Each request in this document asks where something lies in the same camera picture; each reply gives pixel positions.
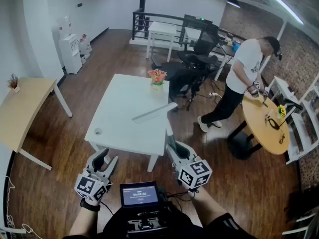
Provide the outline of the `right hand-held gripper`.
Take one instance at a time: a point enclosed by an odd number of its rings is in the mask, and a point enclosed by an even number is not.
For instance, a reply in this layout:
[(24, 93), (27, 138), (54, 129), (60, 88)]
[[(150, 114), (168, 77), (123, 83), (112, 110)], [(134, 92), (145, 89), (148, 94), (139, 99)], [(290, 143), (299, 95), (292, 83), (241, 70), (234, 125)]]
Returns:
[(192, 147), (182, 142), (176, 141), (175, 146), (174, 150), (167, 144), (165, 149), (176, 169), (174, 174), (177, 182), (190, 191), (195, 191), (200, 186), (207, 184), (212, 175), (212, 169), (207, 161), (197, 156)]

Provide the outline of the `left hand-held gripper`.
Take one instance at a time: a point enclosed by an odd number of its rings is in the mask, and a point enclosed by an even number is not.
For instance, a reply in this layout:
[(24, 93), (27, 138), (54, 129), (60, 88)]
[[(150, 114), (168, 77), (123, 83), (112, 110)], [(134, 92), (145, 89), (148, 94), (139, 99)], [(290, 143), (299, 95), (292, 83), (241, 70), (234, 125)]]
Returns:
[(88, 158), (87, 168), (78, 174), (74, 190), (85, 200), (101, 201), (112, 186), (110, 177), (116, 170), (118, 156), (111, 159), (108, 152), (108, 148), (95, 152)]

